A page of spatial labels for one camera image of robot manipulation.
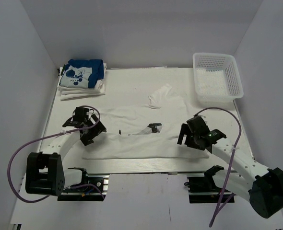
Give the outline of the white t shirt robot print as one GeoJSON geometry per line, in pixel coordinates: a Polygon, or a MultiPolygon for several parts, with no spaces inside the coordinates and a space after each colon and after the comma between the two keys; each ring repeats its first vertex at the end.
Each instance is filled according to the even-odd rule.
{"type": "Polygon", "coordinates": [[[204,150],[177,143],[190,107],[166,84],[149,95],[147,104],[104,108],[100,121],[107,131],[83,148],[85,160],[182,158],[207,159],[204,150]]]}

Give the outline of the blue white t shirt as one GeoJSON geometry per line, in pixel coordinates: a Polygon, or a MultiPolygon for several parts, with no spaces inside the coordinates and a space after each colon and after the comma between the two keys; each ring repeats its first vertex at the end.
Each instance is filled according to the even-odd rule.
{"type": "Polygon", "coordinates": [[[59,86],[65,88],[94,89],[105,78],[105,64],[101,59],[70,59],[63,66],[59,86]]]}

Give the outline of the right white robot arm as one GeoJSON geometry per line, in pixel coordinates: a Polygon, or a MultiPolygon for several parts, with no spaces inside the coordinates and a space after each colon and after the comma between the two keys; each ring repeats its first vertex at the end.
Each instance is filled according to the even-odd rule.
{"type": "Polygon", "coordinates": [[[283,171],[270,169],[231,144],[218,129],[210,130],[200,116],[183,123],[178,144],[209,153],[230,163],[235,173],[215,165],[202,177],[190,177],[184,183],[191,193],[222,193],[222,188],[246,201],[263,218],[268,219],[283,208],[283,171]]]}

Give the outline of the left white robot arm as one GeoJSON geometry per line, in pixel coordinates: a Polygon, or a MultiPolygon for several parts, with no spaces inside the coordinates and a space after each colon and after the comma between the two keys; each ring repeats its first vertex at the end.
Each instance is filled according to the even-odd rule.
{"type": "Polygon", "coordinates": [[[87,170],[63,168],[62,161],[76,143],[87,147],[94,138],[106,132],[100,113],[91,106],[78,106],[62,125],[63,131],[41,152],[27,157],[25,190],[29,194],[60,196],[63,192],[97,190],[87,178],[87,170]]]}

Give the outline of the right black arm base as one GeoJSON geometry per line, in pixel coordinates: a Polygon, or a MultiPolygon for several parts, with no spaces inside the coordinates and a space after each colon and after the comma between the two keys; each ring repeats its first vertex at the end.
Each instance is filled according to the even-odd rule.
{"type": "Polygon", "coordinates": [[[222,186],[216,186],[213,176],[223,169],[222,166],[215,165],[204,174],[187,177],[184,187],[188,189],[190,204],[217,204],[222,186]]]}

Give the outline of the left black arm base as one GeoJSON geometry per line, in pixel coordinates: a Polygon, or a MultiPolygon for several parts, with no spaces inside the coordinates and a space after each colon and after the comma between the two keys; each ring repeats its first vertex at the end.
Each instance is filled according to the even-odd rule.
{"type": "Polygon", "coordinates": [[[58,196],[58,201],[100,201],[102,202],[107,194],[109,175],[87,174],[80,184],[63,190],[58,196]]]}

